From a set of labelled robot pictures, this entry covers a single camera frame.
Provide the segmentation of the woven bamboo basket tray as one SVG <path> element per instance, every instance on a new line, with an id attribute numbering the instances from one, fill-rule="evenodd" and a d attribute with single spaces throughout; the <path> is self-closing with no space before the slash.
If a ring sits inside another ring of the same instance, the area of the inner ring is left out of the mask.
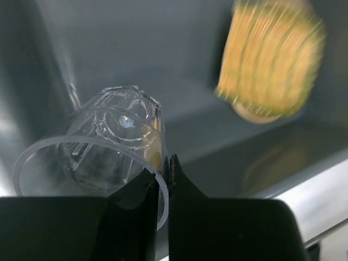
<path id="1" fill-rule="evenodd" d="M 217 97 L 259 116 L 296 114 L 314 86 L 326 35 L 309 1 L 235 1 Z"/>

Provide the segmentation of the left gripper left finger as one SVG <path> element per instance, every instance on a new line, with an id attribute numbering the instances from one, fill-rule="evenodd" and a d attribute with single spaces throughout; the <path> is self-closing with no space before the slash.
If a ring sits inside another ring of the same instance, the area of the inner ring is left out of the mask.
<path id="1" fill-rule="evenodd" d="M 154 260 L 158 192 L 143 171 L 107 198 L 3 198 L 1 260 Z"/>

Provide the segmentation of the yellow bear plate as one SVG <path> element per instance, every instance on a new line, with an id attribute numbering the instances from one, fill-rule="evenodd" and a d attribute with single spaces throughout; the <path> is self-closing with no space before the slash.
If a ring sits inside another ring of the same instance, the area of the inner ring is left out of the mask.
<path id="1" fill-rule="evenodd" d="M 280 116 L 259 116 L 248 111 L 240 103 L 231 104 L 233 110 L 244 120 L 254 124 L 268 124 L 277 121 Z"/>

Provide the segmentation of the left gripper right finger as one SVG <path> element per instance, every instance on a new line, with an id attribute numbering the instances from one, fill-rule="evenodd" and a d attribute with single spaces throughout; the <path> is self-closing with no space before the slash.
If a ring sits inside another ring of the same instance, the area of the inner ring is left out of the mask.
<path id="1" fill-rule="evenodd" d="M 170 260 L 309 260 L 282 201 L 209 198 L 170 159 Z"/>

